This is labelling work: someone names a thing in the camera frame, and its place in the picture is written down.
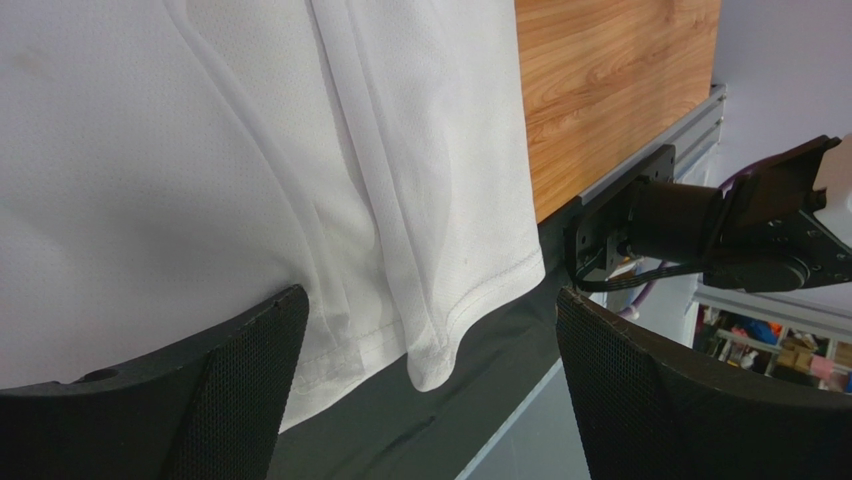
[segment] white shirt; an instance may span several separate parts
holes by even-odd
[[[511,0],[4,5],[0,388],[300,283],[284,429],[542,276]]]

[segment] purple cable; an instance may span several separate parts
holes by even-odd
[[[734,184],[734,180],[736,180],[737,177],[739,177],[740,175],[746,175],[748,173],[751,173],[755,168],[757,168],[763,162],[765,162],[767,160],[771,160],[772,158],[774,158],[774,157],[770,157],[770,158],[761,160],[759,162],[752,163],[751,165],[748,165],[746,167],[743,167],[742,169],[740,169],[740,171],[731,175],[727,180],[722,182],[722,184],[719,185],[719,188],[722,189],[722,190],[729,188],[731,185]],[[657,269],[666,268],[668,266],[669,266],[669,262],[663,262],[663,263],[660,264],[659,267],[657,267]],[[636,296],[636,298],[633,300],[633,302],[630,305],[624,307],[624,309],[622,309],[620,312],[618,312],[618,316],[627,318],[628,316],[631,316],[631,315],[637,313],[638,310],[639,310],[639,306],[642,305],[642,303],[644,303],[645,300],[651,295],[651,291],[654,289],[654,285],[656,285],[656,284],[657,284],[656,280],[651,280],[650,282],[646,283],[645,286],[642,288],[642,291],[639,292],[639,295]]]
[[[666,268],[668,266],[669,266],[669,262],[663,262],[663,263],[660,264],[659,267],[657,267],[657,269],[658,270],[663,269],[663,268]],[[633,300],[633,303],[624,307],[623,310],[618,312],[618,316],[626,317],[626,316],[634,313],[639,308],[639,306],[642,305],[642,303],[645,302],[645,300],[648,298],[648,296],[651,295],[651,290],[654,289],[654,285],[656,285],[656,284],[657,284],[656,280],[651,280],[650,282],[646,283],[645,286],[642,287],[642,291],[639,292],[639,295],[637,295],[636,298]]]

